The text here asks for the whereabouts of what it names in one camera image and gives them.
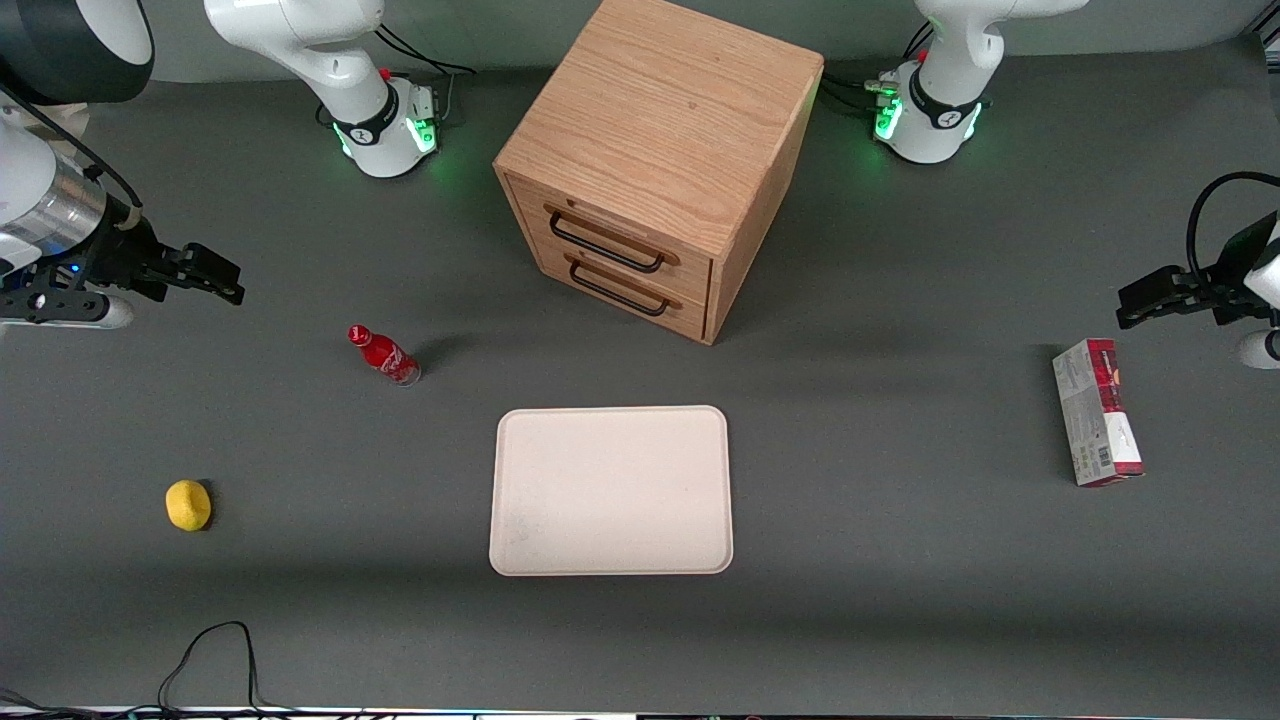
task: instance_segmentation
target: lemon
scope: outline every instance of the lemon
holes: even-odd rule
[[[169,511],[169,521],[179,530],[193,533],[209,524],[214,503],[209,491],[196,480],[178,480],[164,493],[164,506]]]

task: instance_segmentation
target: drawer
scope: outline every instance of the drawer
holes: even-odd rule
[[[507,179],[534,245],[552,249],[557,256],[572,255],[668,297],[675,295],[705,305],[709,259],[545,186],[518,177]]]
[[[543,273],[575,287],[596,300],[621,307],[654,324],[701,341],[707,306],[675,293],[664,293],[622,277],[595,259],[582,259],[571,252],[557,252],[545,245],[538,247]]]

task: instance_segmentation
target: bottle cap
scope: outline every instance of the bottle cap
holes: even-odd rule
[[[364,347],[369,345],[369,341],[374,340],[374,333],[369,332],[369,328],[365,325],[351,325],[351,329],[347,331],[347,340]]]

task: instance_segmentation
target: wooden cabinet top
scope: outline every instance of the wooden cabinet top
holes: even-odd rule
[[[822,63],[662,0],[604,0],[494,164],[722,256]]]

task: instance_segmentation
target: coca-cola bottle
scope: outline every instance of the coca-cola bottle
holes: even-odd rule
[[[351,325],[347,338],[360,348],[365,363],[390,378],[401,387],[408,387],[422,377],[417,360],[404,352],[392,338],[369,332],[365,325]]]

